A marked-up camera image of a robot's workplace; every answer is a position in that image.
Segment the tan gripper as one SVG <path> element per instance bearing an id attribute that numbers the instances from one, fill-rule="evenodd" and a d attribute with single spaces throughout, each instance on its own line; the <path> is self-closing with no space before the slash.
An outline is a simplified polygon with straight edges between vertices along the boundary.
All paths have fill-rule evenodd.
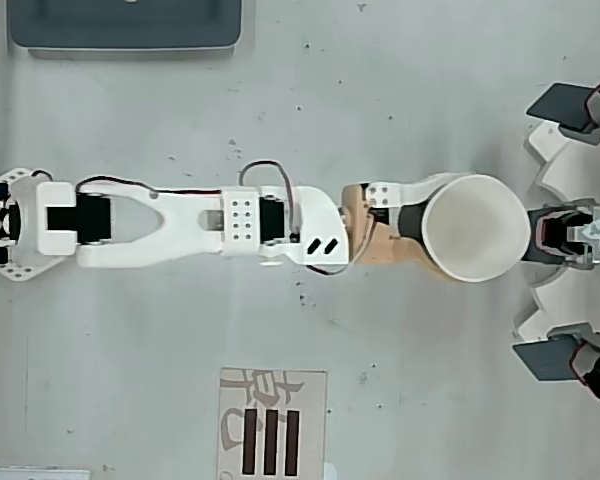
<path id="1" fill-rule="evenodd" d="M 448 183 L 468 173 L 438 173 L 415 183 L 378 181 L 347 185 L 341 195 L 341 217 L 353 264 L 388 265 L 416 261 L 437 277 L 461 283 L 444 272 L 417 240 L 401 237 L 400 208 L 425 202 Z"/>

